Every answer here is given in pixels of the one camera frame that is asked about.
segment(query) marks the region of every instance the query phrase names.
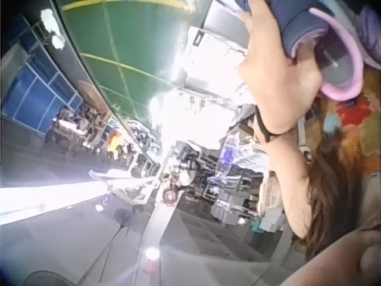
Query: blue window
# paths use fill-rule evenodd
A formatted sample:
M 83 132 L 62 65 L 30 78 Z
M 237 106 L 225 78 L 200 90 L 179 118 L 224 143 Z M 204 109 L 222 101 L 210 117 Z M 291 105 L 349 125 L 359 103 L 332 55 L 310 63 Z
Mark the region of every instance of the blue window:
M 38 131 L 42 133 L 47 133 L 53 118 L 56 116 L 56 114 L 58 113 L 58 110 L 60 110 L 63 104 L 64 103 L 60 99 L 58 99 L 57 97 L 54 98 L 52 104 L 50 105 L 48 111 L 46 112 L 45 116 L 43 117 L 40 123 L 40 127 L 38 128 Z
M 24 66 L 14 78 L 6 96 L 1 102 L 2 112 L 12 118 L 22 98 L 26 94 L 36 75 Z
M 20 45 L 27 51 L 30 52 L 37 44 L 37 39 L 31 30 L 23 34 L 20 38 Z
M 53 98 L 53 92 L 41 80 L 36 80 L 20 104 L 15 119 L 37 129 Z
M 58 74 L 55 79 L 49 85 L 59 97 L 61 97 L 65 102 L 69 102 L 74 95 L 74 90 L 67 83 L 67 81 Z
M 17 38 L 29 28 L 29 24 L 22 16 L 18 16 L 11 23 L 9 31 L 4 35 L 8 44 L 16 42 Z
M 30 56 L 28 62 L 46 83 L 57 73 L 57 69 L 41 47 L 33 50 L 33 54 Z
M 80 103 L 81 103 L 81 98 L 78 95 L 76 95 L 76 97 L 72 100 L 70 107 L 75 110 L 77 109 Z

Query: brown hair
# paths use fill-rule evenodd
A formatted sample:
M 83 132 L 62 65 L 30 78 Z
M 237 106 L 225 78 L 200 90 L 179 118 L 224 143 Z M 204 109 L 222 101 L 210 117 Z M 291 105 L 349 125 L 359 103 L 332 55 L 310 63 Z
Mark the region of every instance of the brown hair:
M 338 130 L 322 137 L 309 168 L 311 225 L 305 238 L 307 260 L 357 228 L 360 216 L 361 145 L 357 137 L 348 142 Z

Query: hand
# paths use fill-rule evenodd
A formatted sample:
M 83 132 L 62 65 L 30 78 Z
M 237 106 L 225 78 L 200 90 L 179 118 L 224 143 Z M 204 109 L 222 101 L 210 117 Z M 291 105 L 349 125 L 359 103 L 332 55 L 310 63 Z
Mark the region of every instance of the hand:
M 381 260 L 381 224 L 376 215 L 369 228 L 344 235 L 282 285 L 375 285 Z
M 314 42 L 300 44 L 296 59 L 286 58 L 278 24 L 265 0 L 250 0 L 252 15 L 242 13 L 250 34 L 239 73 L 255 98 L 265 127 L 288 131 L 306 114 L 321 85 Z

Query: shoe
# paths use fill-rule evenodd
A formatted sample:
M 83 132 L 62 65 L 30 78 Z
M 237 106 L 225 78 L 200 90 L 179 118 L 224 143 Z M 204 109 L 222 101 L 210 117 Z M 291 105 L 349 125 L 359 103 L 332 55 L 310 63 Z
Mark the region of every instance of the shoe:
M 235 2 L 250 12 L 248 0 Z M 316 39 L 322 93 L 337 101 L 357 97 L 363 87 L 363 58 L 356 40 L 332 11 L 318 0 L 270 0 L 269 5 L 278 22 L 286 56 L 295 58 L 300 43 Z

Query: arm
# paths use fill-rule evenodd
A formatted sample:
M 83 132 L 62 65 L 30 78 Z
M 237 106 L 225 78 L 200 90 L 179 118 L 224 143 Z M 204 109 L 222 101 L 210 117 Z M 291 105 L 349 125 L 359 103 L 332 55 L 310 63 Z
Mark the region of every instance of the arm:
M 303 154 L 288 133 L 265 143 L 256 120 L 254 133 L 261 141 L 261 146 L 269 156 L 272 169 L 278 177 L 290 227 L 297 236 L 304 238 L 311 222 L 311 208 L 307 196 L 307 164 Z

